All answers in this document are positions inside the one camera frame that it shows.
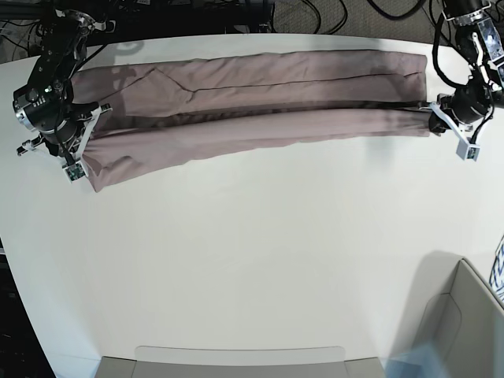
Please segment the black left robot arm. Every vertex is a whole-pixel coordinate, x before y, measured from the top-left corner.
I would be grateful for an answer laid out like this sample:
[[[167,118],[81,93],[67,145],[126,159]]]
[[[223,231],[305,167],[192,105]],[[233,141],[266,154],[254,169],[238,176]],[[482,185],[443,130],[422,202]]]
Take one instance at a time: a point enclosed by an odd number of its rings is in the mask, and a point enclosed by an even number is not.
[[[503,107],[503,44],[486,14],[489,1],[443,1],[442,7],[435,24],[432,63],[438,77],[455,92],[440,99],[439,105],[457,126],[480,123],[469,139],[475,144],[495,109]],[[439,44],[446,22],[455,27],[454,50],[471,71],[466,83],[454,82],[439,67]]]

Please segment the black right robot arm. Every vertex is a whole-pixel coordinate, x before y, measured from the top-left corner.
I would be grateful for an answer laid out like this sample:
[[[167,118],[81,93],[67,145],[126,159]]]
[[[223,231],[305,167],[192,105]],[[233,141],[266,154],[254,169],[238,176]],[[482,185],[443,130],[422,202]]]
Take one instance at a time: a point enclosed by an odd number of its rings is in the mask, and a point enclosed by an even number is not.
[[[90,27],[62,18],[14,99],[52,155],[97,174],[358,137],[426,137],[420,54],[298,50],[79,70]]]

